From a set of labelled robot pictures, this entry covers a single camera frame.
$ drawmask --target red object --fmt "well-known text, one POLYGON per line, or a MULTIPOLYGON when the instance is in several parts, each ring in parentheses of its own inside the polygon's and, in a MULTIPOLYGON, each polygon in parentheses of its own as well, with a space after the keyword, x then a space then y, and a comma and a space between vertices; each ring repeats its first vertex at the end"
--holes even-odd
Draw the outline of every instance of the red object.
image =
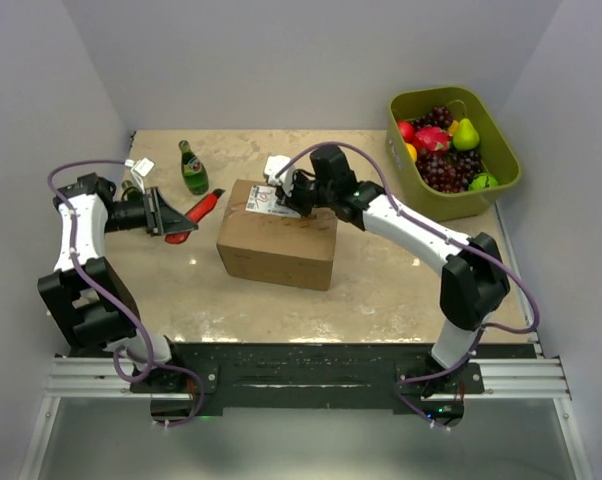
POLYGON ((443 154, 450 149, 450 134, 439 127, 424 127, 414 134, 412 145, 418 155, 427 152, 443 154))
POLYGON ((412 140, 412 137, 414 136, 414 128, 412 127, 412 124, 410 122, 406 122, 405 120, 399 120, 397 122, 397 126, 401 132, 403 141, 410 143, 410 140, 412 140))
MULTIPOLYGON (((221 197, 224 192, 225 190, 218 188, 212 193, 208 193, 197 202, 194 207, 188 210, 188 213, 186 213, 185 216, 188 217, 188 220, 199 223, 203 217, 214 210, 219 197, 221 197)), ((191 233, 192 232, 171 233, 166 235, 164 240, 171 245, 179 245, 180 243, 185 242, 191 233)))

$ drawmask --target green bin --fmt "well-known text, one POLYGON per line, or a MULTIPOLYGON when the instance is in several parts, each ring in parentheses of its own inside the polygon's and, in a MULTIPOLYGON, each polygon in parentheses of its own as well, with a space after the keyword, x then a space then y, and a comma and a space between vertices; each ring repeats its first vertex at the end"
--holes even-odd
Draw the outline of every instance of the green bin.
POLYGON ((499 128, 481 100, 461 87, 429 88, 397 95, 388 107, 390 126, 386 148, 394 158, 394 165, 405 194, 407 205, 437 222, 470 217, 485 212, 506 190, 516 185, 521 167, 499 128), (421 179, 412 162, 397 126, 398 120, 412 120, 427 114, 432 107, 448 105, 456 120, 465 114, 479 132, 479 152, 484 169, 494 175, 499 186, 462 193, 440 193, 421 179))

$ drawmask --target brown box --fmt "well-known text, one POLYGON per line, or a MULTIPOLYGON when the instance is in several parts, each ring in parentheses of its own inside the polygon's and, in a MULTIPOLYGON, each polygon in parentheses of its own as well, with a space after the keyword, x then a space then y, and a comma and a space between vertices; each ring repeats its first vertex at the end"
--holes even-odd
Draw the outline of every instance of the brown box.
POLYGON ((253 185, 237 180, 217 239, 217 249, 233 277, 327 290, 337 237, 337 218, 329 209, 290 218, 246 210, 253 185))

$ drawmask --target cable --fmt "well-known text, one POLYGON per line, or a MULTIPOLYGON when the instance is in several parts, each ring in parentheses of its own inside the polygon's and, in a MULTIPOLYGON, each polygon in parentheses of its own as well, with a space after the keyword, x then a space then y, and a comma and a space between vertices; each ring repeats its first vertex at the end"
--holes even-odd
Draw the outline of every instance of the cable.
POLYGON ((449 375, 449 374, 453 373, 454 371, 456 371, 458 368, 463 366, 466 361, 468 361, 470 359, 470 357, 472 356, 471 352, 474 352, 476 350, 476 347, 479 344, 479 342, 481 341, 481 337, 483 336, 483 333, 487 327, 498 328, 500 330, 504 330, 506 332, 515 333, 515 334, 526 334, 526 333, 531 333, 531 332, 535 331, 537 329, 537 327, 539 326, 539 320, 540 320, 539 305, 538 305, 537 301, 535 300, 534 296, 532 295, 532 292, 530 291, 530 289, 527 287, 527 285, 524 284, 521 277, 519 277, 508 266, 503 264, 503 262, 499 261, 498 259, 494 258, 493 256, 491 256, 477 248, 474 248, 470 245, 465 245, 465 244, 459 242, 458 240, 455 240, 454 238, 448 238, 443 232, 438 231, 436 228, 432 227, 431 225, 428 225, 427 223, 421 221, 420 219, 414 217, 413 215, 410 215, 408 212, 405 212, 404 210, 402 210, 401 207, 399 207, 399 204, 397 203, 396 199, 394 198, 394 195, 392 195, 392 192, 390 191, 390 186, 388 184, 388 180, 386 179, 385 175, 381 171, 381 167, 379 167, 377 162, 375 162, 374 159, 370 155, 368 155, 366 152, 364 152, 360 148, 355 147, 354 145, 350 145, 349 143, 338 142, 338 141, 317 143, 315 145, 312 145, 312 146, 304 149, 299 154, 297 154, 292 159, 290 159, 290 161, 279 172, 277 172, 277 174, 275 176, 277 178, 280 177, 283 174, 283 172, 288 170, 292 165, 294 165, 296 162, 298 162, 301 158, 305 157, 308 153, 315 151, 317 148, 329 146, 329 145, 347 148, 349 150, 352 150, 355 153, 358 153, 363 158, 365 158, 370 163, 370 165, 372 165, 374 170, 377 172, 377 175, 379 175, 379 179, 381 180, 381 183, 383 184, 383 189, 385 191, 386 196, 388 197, 388 201, 390 202, 390 205, 392 205, 392 207, 396 210, 398 215, 402 216, 403 218, 405 218, 409 222, 412 222, 413 224, 417 225, 418 227, 422 228, 423 230, 431 233, 432 235, 435 235, 436 237, 440 238, 441 240, 444 240, 445 242, 450 243, 451 245, 454 245, 457 248, 460 248, 462 250, 465 250, 466 252, 476 255, 476 256, 490 262, 492 265, 495 265, 497 268, 501 269, 521 289, 521 291, 527 298, 528 303, 530 304, 530 308, 532 310, 532 322, 527 327, 518 329, 518 328, 508 327, 507 325, 502 325, 500 323, 486 322, 483 325, 481 325, 479 331, 477 332, 477 336, 476 336, 474 342, 472 343, 472 346, 470 347, 468 353, 466 353, 463 357, 461 357, 457 363, 455 363, 454 365, 452 365, 449 368, 446 368, 445 370, 443 370, 441 372, 433 373, 431 375, 424 375, 421 377, 406 378, 405 380, 400 380, 395 384, 395 390, 396 390, 397 395, 399 396, 401 401, 403 403, 405 403, 414 413, 416 413, 417 415, 419 415, 426 421, 430 422, 431 427, 437 426, 437 427, 441 427, 441 428, 445 428, 445 429, 449 430, 449 427, 446 427, 445 425, 437 422, 436 420, 429 418, 423 410, 418 408, 416 405, 414 405, 412 402, 410 402, 408 399, 406 399, 403 395, 401 395, 399 388, 402 385, 435 380, 437 378, 444 377, 444 376, 449 375))
POLYGON ((178 425, 183 425, 185 423, 188 423, 190 420, 192 420, 199 413, 199 410, 201 410, 201 407, 203 406, 203 400, 204 400, 203 381, 201 380, 201 378, 199 378, 199 376, 196 373, 194 373, 193 371, 188 370, 186 368, 176 367, 174 365, 166 365, 164 363, 155 362, 154 349, 152 347, 152 340, 150 339, 150 334, 148 333, 148 329, 145 328, 145 325, 143 325, 141 320, 134 314, 134 312, 132 310, 130 310, 121 300, 119 300, 117 297, 112 295, 108 290, 106 290, 104 287, 102 287, 97 282, 95 282, 92 278, 90 278, 90 276, 83 269, 83 266, 79 263, 79 257, 77 255, 77 248, 76 248, 77 247, 77 230, 78 230, 78 221, 77 221, 76 211, 75 211, 74 207, 72 206, 72 203, 70 202, 68 197, 66 197, 54 185, 54 177, 59 172, 68 170, 70 168, 80 167, 83 165, 95 165, 95 164, 97 164, 97 165, 99 165, 99 164, 101 164, 101 165, 102 164, 124 165, 125 161, 123 161, 123 160, 83 160, 83 161, 79 161, 79 162, 68 163, 66 165, 61 165, 61 166, 55 168, 54 170, 52 170, 48 174, 48 178, 47 178, 48 187, 50 188, 50 190, 52 190, 54 192, 54 194, 57 196, 57 198, 59 198, 59 200, 61 200, 61 202, 63 202, 63 204, 68 208, 68 212, 70 214, 70 222, 71 222, 71 225, 70 225, 70 258, 72 260, 72 265, 73 265, 74 269, 76 270, 77 274, 79 275, 79 277, 81 277, 81 279, 87 285, 92 287, 103 298, 108 300, 112 305, 114 305, 117 309, 119 309, 126 317, 128 317, 130 322, 132 322, 132 324, 135 326, 135 328, 139 332, 139 335, 141 335, 141 338, 143 339, 143 343, 145 344, 145 347, 147 350, 147 352, 146 352, 147 358, 144 362, 145 368, 143 369, 143 371, 141 371, 141 373, 139 375, 131 376, 131 375, 127 375, 123 371, 123 368, 121 367, 121 362, 120 362, 120 354, 124 350, 123 346, 119 346, 114 351, 112 360, 114 362, 114 369, 117 372, 117 375, 119 375, 119 377, 121 377, 124 381, 126 381, 128 383, 139 383, 139 382, 142 382, 143 380, 145 380, 154 368, 161 368, 164 370, 172 370, 175 372, 181 372, 185 375, 190 376, 191 378, 194 379, 195 382, 197 382, 197 384, 199 385, 200 393, 199 393, 199 401, 198 401, 196 407, 192 409, 192 411, 190 412, 190 415, 188 415, 187 418, 185 418, 183 420, 179 420, 177 422, 172 422, 170 424, 166 424, 166 426, 169 426, 169 427, 176 427, 178 425))

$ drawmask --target tabletop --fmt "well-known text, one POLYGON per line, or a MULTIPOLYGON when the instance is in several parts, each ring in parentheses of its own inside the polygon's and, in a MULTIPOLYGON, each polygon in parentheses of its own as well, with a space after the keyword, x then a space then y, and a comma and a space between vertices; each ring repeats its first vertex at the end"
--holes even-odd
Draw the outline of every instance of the tabletop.
MULTIPOLYGON (((375 158, 395 195, 398 180, 384 148, 383 131, 330 130, 142 130, 130 158, 150 158, 147 185, 160 188, 179 211, 196 201, 180 173, 177 144, 188 140, 204 163, 210 189, 223 188, 216 209, 181 245, 142 230, 106 236, 108 260, 131 291, 142 321, 175 341, 206 342, 425 342, 438 338, 443 325, 439 278, 418 258, 390 241, 341 222, 338 226, 332 284, 327 292, 230 277, 216 249, 229 192, 239 178, 262 180, 270 155, 293 156, 321 141, 353 144, 375 158)), ((346 152, 359 180, 378 181, 361 157, 346 152)), ((300 165, 309 168, 308 158, 300 165)), ((504 241, 494 209, 447 222, 457 231, 483 231, 504 241)), ((494 321, 523 327, 514 292, 494 321)), ((524 336, 489 331, 486 342, 524 342, 524 336)))

